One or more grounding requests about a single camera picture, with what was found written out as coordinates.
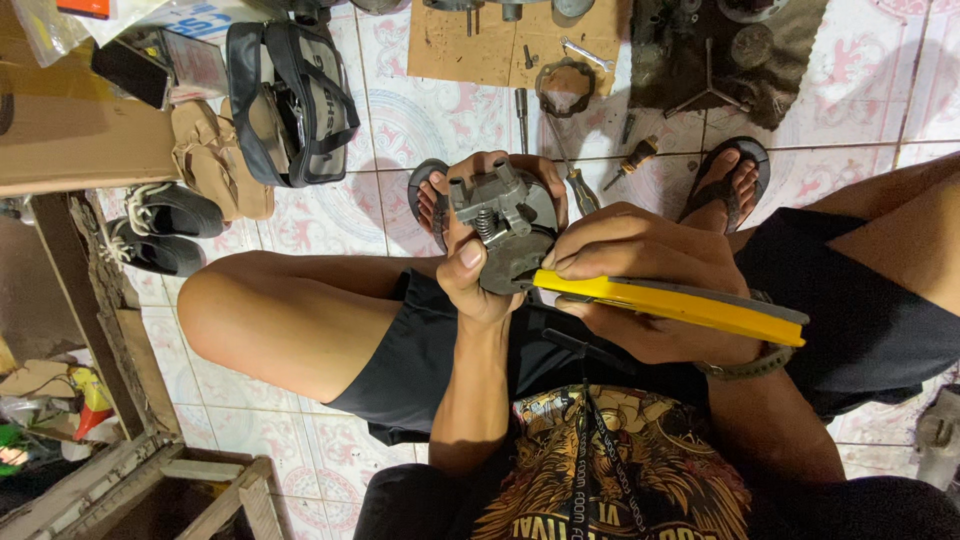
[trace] spring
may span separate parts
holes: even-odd
[[[473,223],[473,228],[480,233],[480,239],[485,242],[496,234],[497,217],[492,209],[480,209]]]

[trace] black bag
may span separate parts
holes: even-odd
[[[273,74],[261,71],[264,46]],[[344,178],[346,144],[360,119],[340,88],[329,39],[293,21],[235,23],[227,31],[227,69],[238,144],[258,182],[306,187]],[[272,84],[262,83],[265,75]]]

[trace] wrench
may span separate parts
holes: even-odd
[[[600,66],[603,67],[603,70],[606,71],[606,72],[608,72],[608,73],[610,73],[611,71],[613,71],[613,67],[616,65],[616,62],[615,62],[615,61],[612,61],[612,60],[603,60],[602,58],[600,58],[600,57],[594,55],[593,53],[591,53],[590,51],[588,51],[587,49],[581,47],[580,45],[577,45],[577,44],[574,43],[573,41],[570,41],[569,39],[567,39],[566,36],[563,36],[563,37],[560,38],[560,44],[561,44],[562,46],[564,46],[564,47],[569,47],[569,48],[573,49],[574,51],[576,51],[576,52],[584,55],[585,57],[587,57],[588,60],[595,61],[595,62],[599,63]]]

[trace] sneaker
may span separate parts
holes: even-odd
[[[204,267],[199,245],[178,236],[142,236],[133,231],[126,217],[107,223],[99,236],[109,255],[134,268],[186,278]]]
[[[181,185],[144,184],[127,196],[126,205],[130,228],[141,236],[213,238],[224,231],[220,207]]]

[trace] yellow pliers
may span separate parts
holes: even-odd
[[[625,307],[791,347],[803,346],[801,329],[810,322],[793,309],[687,285],[611,277],[572,282],[550,270],[537,270],[532,279],[528,276],[522,280],[567,298]]]

